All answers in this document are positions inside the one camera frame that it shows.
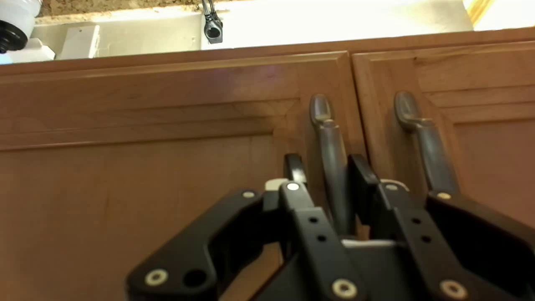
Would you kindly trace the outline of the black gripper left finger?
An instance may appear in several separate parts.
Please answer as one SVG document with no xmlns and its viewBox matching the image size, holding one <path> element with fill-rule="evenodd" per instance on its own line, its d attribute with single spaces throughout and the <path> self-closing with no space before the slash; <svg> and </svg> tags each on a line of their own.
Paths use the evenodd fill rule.
<svg viewBox="0 0 535 301">
<path fill-rule="evenodd" d="M 299 154 L 284 155 L 273 185 L 223 196 L 140 261 L 125 277 L 126 301 L 217 301 L 265 244 L 285 252 L 292 232 L 279 192 L 285 180 L 307 182 Z"/>
</svg>

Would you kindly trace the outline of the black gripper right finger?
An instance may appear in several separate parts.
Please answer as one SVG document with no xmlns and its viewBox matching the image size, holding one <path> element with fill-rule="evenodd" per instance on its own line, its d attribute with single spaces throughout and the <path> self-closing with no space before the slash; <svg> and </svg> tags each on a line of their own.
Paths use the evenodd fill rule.
<svg viewBox="0 0 535 301">
<path fill-rule="evenodd" d="M 372 241 L 396 244 L 426 301 L 533 301 L 533 231 L 466 197 L 431 187 L 424 202 L 349 157 L 355 216 Z"/>
</svg>

